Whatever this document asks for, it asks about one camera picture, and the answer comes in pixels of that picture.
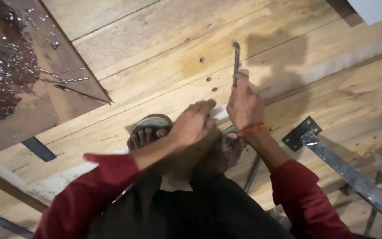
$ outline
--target orange thread bracelet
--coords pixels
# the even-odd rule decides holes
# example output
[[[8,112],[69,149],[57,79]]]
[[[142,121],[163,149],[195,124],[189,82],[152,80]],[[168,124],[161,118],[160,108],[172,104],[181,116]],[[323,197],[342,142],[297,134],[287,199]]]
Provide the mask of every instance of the orange thread bracelet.
[[[240,130],[238,132],[238,136],[244,137],[247,134],[253,133],[253,132],[258,131],[259,129],[263,129],[265,127],[266,127],[265,123],[258,123],[255,125],[250,125],[250,126],[244,127],[242,130]]]

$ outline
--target black pants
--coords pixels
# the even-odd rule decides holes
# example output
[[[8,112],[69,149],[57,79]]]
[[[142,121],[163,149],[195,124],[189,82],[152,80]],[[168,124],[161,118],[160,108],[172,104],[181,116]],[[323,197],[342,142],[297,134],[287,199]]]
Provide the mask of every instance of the black pants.
[[[293,238],[223,174],[194,178],[193,192],[167,192],[160,185],[161,176],[146,171],[95,218],[88,238]]]

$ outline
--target plastic wrap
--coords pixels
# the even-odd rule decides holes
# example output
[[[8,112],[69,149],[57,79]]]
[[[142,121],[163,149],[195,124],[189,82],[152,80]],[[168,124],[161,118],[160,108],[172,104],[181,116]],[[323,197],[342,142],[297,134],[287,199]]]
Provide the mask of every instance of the plastic wrap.
[[[356,171],[340,156],[321,143],[312,131],[301,137],[301,142],[337,171],[353,189],[360,193],[373,207],[382,213],[382,190]]]

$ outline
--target maroon shirt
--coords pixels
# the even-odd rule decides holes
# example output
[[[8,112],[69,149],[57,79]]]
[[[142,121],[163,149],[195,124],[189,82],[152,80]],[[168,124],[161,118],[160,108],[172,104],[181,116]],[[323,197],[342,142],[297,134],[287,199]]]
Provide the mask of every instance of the maroon shirt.
[[[85,154],[98,167],[72,181],[44,212],[34,239],[83,238],[91,220],[113,202],[135,179],[139,170],[129,155]],[[297,238],[350,239],[327,196],[316,184],[319,178],[308,168],[290,160],[274,170],[275,205],[282,204]]]

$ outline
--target hand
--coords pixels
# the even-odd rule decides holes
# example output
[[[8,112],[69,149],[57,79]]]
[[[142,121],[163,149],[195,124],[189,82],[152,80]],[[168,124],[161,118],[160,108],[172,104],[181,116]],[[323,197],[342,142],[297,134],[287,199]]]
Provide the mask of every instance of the hand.
[[[209,111],[215,106],[214,100],[199,101],[188,106],[176,120],[168,137],[173,138],[180,148],[199,142],[216,126],[216,121],[209,118]]]
[[[248,85],[248,75],[236,73],[238,78],[237,87],[232,87],[226,111],[229,119],[238,130],[246,126],[263,122],[265,104],[259,95],[254,94]]]

